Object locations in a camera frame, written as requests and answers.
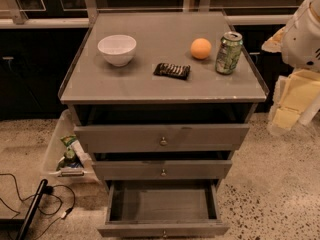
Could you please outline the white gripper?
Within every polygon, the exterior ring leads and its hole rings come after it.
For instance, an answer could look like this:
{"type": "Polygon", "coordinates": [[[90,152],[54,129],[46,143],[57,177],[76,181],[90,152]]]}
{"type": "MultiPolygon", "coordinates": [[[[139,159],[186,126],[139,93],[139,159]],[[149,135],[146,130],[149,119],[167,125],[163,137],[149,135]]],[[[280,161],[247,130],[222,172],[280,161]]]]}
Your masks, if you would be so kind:
{"type": "Polygon", "coordinates": [[[280,76],[268,115],[268,131],[275,136],[289,132],[319,94],[319,72],[298,69],[288,77],[280,76]]]}

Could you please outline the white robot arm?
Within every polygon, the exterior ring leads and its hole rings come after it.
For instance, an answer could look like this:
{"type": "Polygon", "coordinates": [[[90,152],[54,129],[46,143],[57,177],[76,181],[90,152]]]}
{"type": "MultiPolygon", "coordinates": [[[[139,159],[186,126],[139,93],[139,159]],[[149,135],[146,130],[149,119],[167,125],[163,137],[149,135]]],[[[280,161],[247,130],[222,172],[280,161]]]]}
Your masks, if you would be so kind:
{"type": "Polygon", "coordinates": [[[262,49],[280,52],[283,62],[293,67],[288,77],[279,77],[276,82],[268,131],[282,135],[297,122],[309,124],[319,110],[320,0],[304,0],[262,49]]]}

